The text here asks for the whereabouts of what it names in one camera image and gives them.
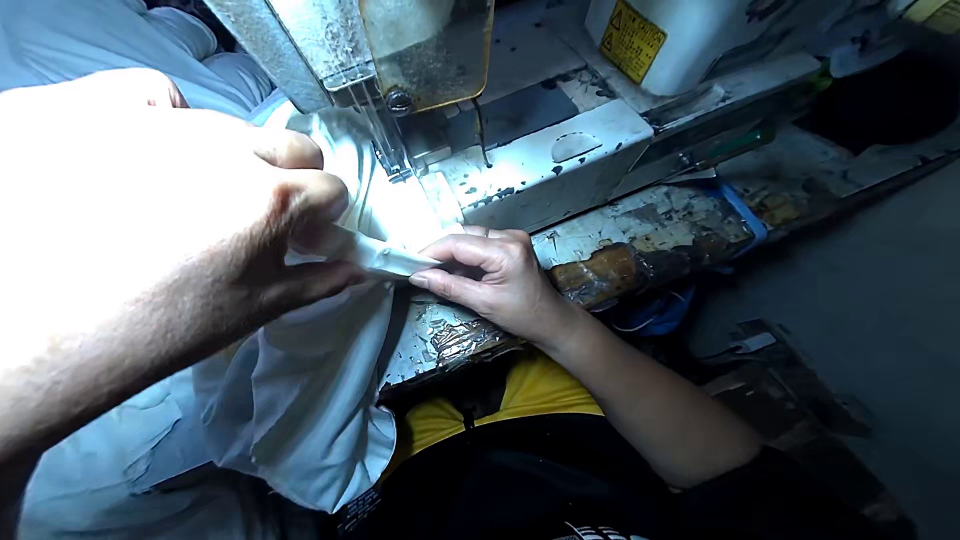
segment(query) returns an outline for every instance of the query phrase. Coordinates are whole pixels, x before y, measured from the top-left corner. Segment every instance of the yellow caution label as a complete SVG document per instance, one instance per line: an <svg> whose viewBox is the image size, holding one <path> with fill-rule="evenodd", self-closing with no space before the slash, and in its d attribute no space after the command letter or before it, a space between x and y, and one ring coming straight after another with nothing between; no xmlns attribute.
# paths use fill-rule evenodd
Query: yellow caution label
<svg viewBox="0 0 960 540"><path fill-rule="evenodd" d="M630 4L617 0L607 31L600 40L600 52L639 83L647 76L665 42L666 32Z"/></svg>

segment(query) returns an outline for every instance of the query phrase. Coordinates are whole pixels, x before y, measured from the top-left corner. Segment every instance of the dark floor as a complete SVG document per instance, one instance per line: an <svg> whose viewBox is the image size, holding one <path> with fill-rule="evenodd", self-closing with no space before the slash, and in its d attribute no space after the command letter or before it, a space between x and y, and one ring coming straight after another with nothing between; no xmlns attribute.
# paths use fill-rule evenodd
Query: dark floor
<svg viewBox="0 0 960 540"><path fill-rule="evenodd" d="M759 257L711 293L695 355L737 321L782 325L836 392L876 418L848 439L924 540L960 537L960 163L826 234Z"/></svg>

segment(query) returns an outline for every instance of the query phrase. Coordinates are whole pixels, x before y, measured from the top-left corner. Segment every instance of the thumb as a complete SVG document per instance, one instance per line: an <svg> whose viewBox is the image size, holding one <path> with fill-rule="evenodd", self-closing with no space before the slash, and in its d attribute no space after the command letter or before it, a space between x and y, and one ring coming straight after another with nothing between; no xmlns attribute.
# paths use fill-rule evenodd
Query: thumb
<svg viewBox="0 0 960 540"><path fill-rule="evenodd" d="M479 282L454 276L439 268L417 272L410 276L410 283L474 311L478 311L477 307L484 297L483 287Z"/></svg>
<svg viewBox="0 0 960 540"><path fill-rule="evenodd" d="M341 293L364 282L367 275L351 262L307 262L284 269L279 281L270 285L265 303L271 311L284 313Z"/></svg>

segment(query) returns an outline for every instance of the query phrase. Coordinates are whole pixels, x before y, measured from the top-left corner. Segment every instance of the screw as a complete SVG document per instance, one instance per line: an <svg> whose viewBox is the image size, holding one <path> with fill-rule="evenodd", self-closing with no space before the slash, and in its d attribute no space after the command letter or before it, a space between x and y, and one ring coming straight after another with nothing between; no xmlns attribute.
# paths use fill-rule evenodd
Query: screw
<svg viewBox="0 0 960 540"><path fill-rule="evenodd" d="M387 92L387 109L389 109L390 112L409 112L413 106L414 98L410 97L410 94L405 90L394 88Z"/></svg>

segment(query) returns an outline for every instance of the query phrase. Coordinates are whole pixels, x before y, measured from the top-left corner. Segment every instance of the fingernail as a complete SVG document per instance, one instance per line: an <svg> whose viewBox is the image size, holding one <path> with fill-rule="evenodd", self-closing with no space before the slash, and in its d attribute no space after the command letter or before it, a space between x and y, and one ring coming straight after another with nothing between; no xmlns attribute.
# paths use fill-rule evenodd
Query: fingernail
<svg viewBox="0 0 960 540"><path fill-rule="evenodd" d="M425 289L427 286L427 280L424 276L418 276L417 274L414 274L413 276L410 276L410 284L416 285L421 289Z"/></svg>

